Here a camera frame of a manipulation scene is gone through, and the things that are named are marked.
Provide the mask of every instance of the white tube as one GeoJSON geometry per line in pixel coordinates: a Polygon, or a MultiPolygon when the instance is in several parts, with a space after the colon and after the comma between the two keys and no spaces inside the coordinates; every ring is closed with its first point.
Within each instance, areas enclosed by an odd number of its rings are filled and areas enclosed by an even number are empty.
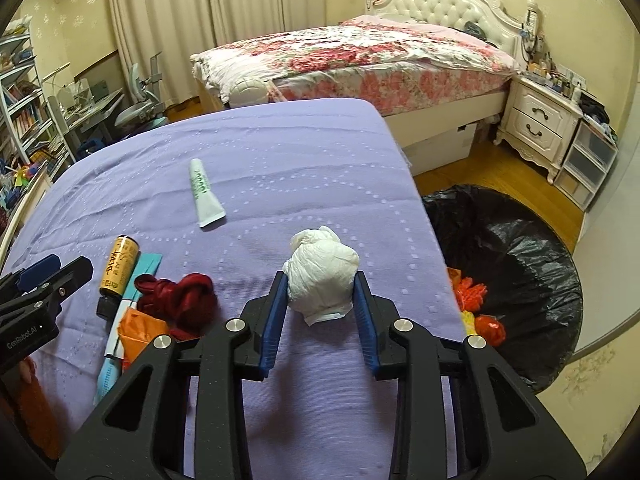
{"type": "Polygon", "coordinates": [[[189,175],[191,177],[191,190],[196,201],[196,211],[198,212],[198,224],[200,227],[207,226],[225,216],[225,210],[220,205],[216,196],[211,192],[209,179],[204,172],[202,161],[194,158],[189,164],[189,175]]]}

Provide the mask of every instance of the white headboard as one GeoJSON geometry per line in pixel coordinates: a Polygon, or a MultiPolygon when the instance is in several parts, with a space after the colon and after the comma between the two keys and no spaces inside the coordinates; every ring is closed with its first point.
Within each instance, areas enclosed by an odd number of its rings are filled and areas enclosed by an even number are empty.
{"type": "MultiPolygon", "coordinates": [[[[367,14],[407,16],[458,30],[463,30],[466,22],[477,23],[487,41],[525,66],[521,24],[504,12],[500,0],[366,0],[366,7],[367,14]]],[[[537,13],[538,6],[528,0],[527,10],[537,13]]]]}

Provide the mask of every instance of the black garbage bag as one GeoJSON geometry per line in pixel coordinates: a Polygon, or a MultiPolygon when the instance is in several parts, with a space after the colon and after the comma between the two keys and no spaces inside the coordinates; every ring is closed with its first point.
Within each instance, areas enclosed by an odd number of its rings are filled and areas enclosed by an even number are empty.
{"type": "Polygon", "coordinates": [[[582,287],[565,244],[542,218],[508,195],[453,186],[422,198],[449,267],[484,283],[479,313],[503,323],[497,351],[540,392],[575,350],[582,287]]]}

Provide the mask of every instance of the metal screw cap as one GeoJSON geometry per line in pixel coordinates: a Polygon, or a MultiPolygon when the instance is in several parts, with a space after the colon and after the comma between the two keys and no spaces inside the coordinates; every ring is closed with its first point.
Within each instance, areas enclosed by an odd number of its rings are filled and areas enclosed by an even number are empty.
{"type": "Polygon", "coordinates": [[[229,332],[240,332],[244,329],[246,323],[242,319],[235,318],[227,321],[225,326],[229,332]]]}
{"type": "Polygon", "coordinates": [[[396,319],[394,321],[394,327],[398,332],[409,332],[409,330],[413,329],[414,324],[408,319],[396,319]]]}
{"type": "Polygon", "coordinates": [[[473,348],[481,349],[486,346],[486,341],[484,340],[484,337],[482,337],[481,335],[473,335],[469,337],[467,341],[469,343],[469,346],[473,348]]]}
{"type": "Polygon", "coordinates": [[[154,346],[159,349],[167,348],[171,344],[171,336],[167,334],[159,335],[154,339],[154,346]]]}

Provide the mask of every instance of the pink floral comforter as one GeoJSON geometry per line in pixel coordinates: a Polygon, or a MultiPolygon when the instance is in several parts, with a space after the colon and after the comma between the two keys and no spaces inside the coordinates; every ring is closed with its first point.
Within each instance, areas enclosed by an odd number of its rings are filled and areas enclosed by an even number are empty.
{"type": "Polygon", "coordinates": [[[518,71],[507,53],[463,32],[374,16],[238,41],[191,60],[223,102],[237,82],[257,79],[271,101],[355,97],[382,115],[494,91],[518,71]]]}

